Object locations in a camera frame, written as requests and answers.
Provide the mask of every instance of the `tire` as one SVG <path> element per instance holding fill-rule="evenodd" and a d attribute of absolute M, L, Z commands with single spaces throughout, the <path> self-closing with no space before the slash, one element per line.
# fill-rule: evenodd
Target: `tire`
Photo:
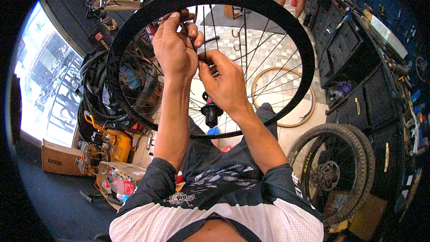
<path fill-rule="evenodd" d="M 360 140 L 360 143 L 364 148 L 364 154 L 366 155 L 366 167 L 367 167 L 367 175 L 366 175 L 364 190 L 356 206 L 350 213 L 350 215 L 352 216 L 366 201 L 367 197 L 370 194 L 370 190 L 372 189 L 373 179 L 375 175 L 375 155 L 373 152 L 372 144 L 370 143 L 369 139 L 362 131 L 360 131 L 357 127 L 353 125 L 345 125 L 345 126 L 348 127 L 357 136 L 358 140 Z"/>
<path fill-rule="evenodd" d="M 309 141 L 316 138 L 315 142 L 309 149 L 305 159 L 307 162 L 312 163 L 315 157 L 315 153 L 320 146 L 326 141 L 326 139 L 321 138 L 320 135 L 324 133 L 331 133 L 341 137 L 344 141 L 348 143 L 348 145 L 352 148 L 353 157 L 355 159 L 355 183 L 350 191 L 348 196 L 348 200 L 345 204 L 334 214 L 331 214 L 327 217 L 322 218 L 322 223 L 324 225 L 332 225 L 337 224 L 345 219 L 347 219 L 351 212 L 356 211 L 355 207 L 362 196 L 366 180 L 367 180 L 367 171 L 366 171 L 366 154 L 363 146 L 361 145 L 360 140 L 357 136 L 346 126 L 338 125 L 333 123 L 326 123 L 323 125 L 318 125 L 306 133 L 304 133 L 301 137 L 299 137 L 296 142 L 293 144 L 290 153 L 287 156 L 287 160 L 289 164 L 292 166 L 294 161 L 301 151 L 301 149 L 306 145 Z M 305 164 L 302 168 L 302 174 L 300 177 L 301 185 L 304 190 L 304 194 L 307 196 L 310 202 L 309 195 L 309 172 L 306 173 Z"/>
<path fill-rule="evenodd" d="M 253 92 L 255 92 L 255 89 L 256 89 L 256 83 L 257 83 L 258 79 L 259 79 L 259 78 L 260 78 L 264 73 L 266 73 L 266 72 L 268 72 L 268 71 L 271 71 L 271 70 L 274 70 L 274 69 L 279 69 L 279 70 L 281 70 L 281 69 L 285 69 L 285 70 L 291 71 L 291 72 L 293 72 L 294 74 L 296 74 L 296 75 L 298 75 L 298 76 L 300 76 L 300 77 L 301 77 L 301 74 L 300 74 L 300 73 L 298 73 L 297 71 L 294 71 L 293 69 L 289 69 L 289 68 L 286 68 L 286 67 L 270 67 L 270 68 L 265 69 L 265 70 L 263 70 L 263 71 L 261 71 L 260 73 L 258 73 L 258 74 L 257 74 L 257 76 L 256 76 L 256 77 L 255 77 L 255 79 L 254 79 L 254 82 L 252 83 L 252 87 L 251 87 L 251 94 L 252 94 Z M 312 97 L 312 104 L 311 104 L 311 108 L 310 108 L 310 110 L 308 111 L 307 116 L 304 118 L 304 120 L 301 120 L 300 122 L 298 122 L 298 123 L 294 123 L 294 124 L 291 124 L 291 125 L 285 125 L 285 124 L 282 124 L 282 123 L 280 123 L 280 122 L 277 122 L 277 125 L 278 125 L 279 127 L 284 127 L 284 128 L 293 128 L 293 127 L 301 126 L 302 124 L 304 124 L 305 122 L 307 122 L 307 121 L 310 119 L 310 117 L 312 116 L 312 114 L 314 113 L 314 110 L 315 110 L 316 99 L 315 99 L 315 92 L 314 92 L 314 90 L 312 89 L 312 86 L 310 86 L 310 87 L 309 87 L 309 89 L 310 89 L 310 93 L 311 93 L 311 97 Z M 252 96 L 252 104 L 254 104 L 256 108 L 259 108 L 259 106 L 255 103 L 254 95 Z"/>
<path fill-rule="evenodd" d="M 303 29 L 298 20 L 288 13 L 285 8 L 274 2 L 273 0 L 153 0 L 140 8 L 136 13 L 128 19 L 121 29 L 116 34 L 107 59 L 108 69 L 108 86 L 110 92 L 115 96 L 116 101 L 121 105 L 123 110 L 132 116 L 136 121 L 147 125 L 151 129 L 157 131 L 158 125 L 139 115 L 132 107 L 130 107 L 122 97 L 122 91 L 119 81 L 119 66 L 121 58 L 126 50 L 130 40 L 147 24 L 162 17 L 165 13 L 173 12 L 178 9 L 187 8 L 196 5 L 205 4 L 223 4 L 234 5 L 255 11 L 266 18 L 272 20 L 280 28 L 285 30 L 291 40 L 295 43 L 302 62 L 302 78 L 299 87 L 289 103 L 280 110 L 275 116 L 264 122 L 265 126 L 279 120 L 291 110 L 293 110 L 303 99 L 314 77 L 315 72 L 315 57 L 314 50 L 310 43 L 306 31 Z M 235 137 L 242 135 L 241 131 L 223 133 L 219 135 L 192 134 L 191 138 L 197 139 L 218 139 Z"/>

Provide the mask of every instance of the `cardboard box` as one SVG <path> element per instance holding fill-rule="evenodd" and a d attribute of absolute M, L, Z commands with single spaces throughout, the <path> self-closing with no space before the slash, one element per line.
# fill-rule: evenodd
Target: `cardboard box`
<path fill-rule="evenodd" d="M 349 230 L 360 239 L 369 241 L 379 225 L 385 207 L 387 207 L 386 201 L 370 194 L 355 213 Z"/>
<path fill-rule="evenodd" d="M 76 164 L 76 158 L 81 156 L 82 152 L 79 149 L 42 140 L 42 169 L 45 172 L 83 176 Z"/>

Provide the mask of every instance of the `metal hook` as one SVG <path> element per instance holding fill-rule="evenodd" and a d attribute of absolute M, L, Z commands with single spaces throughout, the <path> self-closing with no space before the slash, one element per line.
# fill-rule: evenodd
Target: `metal hook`
<path fill-rule="evenodd" d="M 233 29 L 231 30 L 231 35 L 232 35 L 234 38 L 238 38 L 238 37 L 239 37 L 239 34 L 240 34 L 240 30 L 237 32 L 237 36 L 236 36 L 236 35 L 234 35 L 234 31 L 233 31 Z"/>

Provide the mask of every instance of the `plastic bottle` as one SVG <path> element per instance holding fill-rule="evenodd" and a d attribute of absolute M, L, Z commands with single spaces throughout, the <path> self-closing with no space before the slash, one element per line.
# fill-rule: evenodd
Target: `plastic bottle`
<path fill-rule="evenodd" d="M 120 200 L 121 203 L 126 202 L 126 200 L 129 198 L 130 196 L 128 194 L 116 194 L 116 199 Z"/>
<path fill-rule="evenodd" d="M 118 194 L 132 195 L 134 192 L 134 186 L 131 181 L 115 179 L 113 182 L 109 183 L 107 181 L 103 182 L 104 188 L 110 188 L 112 191 Z"/>

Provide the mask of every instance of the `glass storefront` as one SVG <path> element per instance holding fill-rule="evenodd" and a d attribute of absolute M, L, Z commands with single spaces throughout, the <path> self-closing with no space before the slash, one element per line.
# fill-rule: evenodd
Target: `glass storefront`
<path fill-rule="evenodd" d="M 18 45 L 15 74 L 21 79 L 21 130 L 71 147 L 82 58 L 59 35 L 40 3 L 31 12 Z"/>

